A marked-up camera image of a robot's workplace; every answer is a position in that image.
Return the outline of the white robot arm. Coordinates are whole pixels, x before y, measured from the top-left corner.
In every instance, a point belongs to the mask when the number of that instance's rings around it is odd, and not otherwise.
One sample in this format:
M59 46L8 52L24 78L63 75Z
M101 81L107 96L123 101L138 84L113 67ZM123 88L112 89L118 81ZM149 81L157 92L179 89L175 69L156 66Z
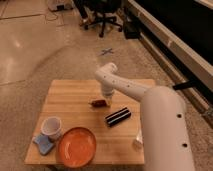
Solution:
M102 95L117 90L140 103L145 171L195 171L187 125L186 103L167 86L149 86L116 75L107 63L95 72Z

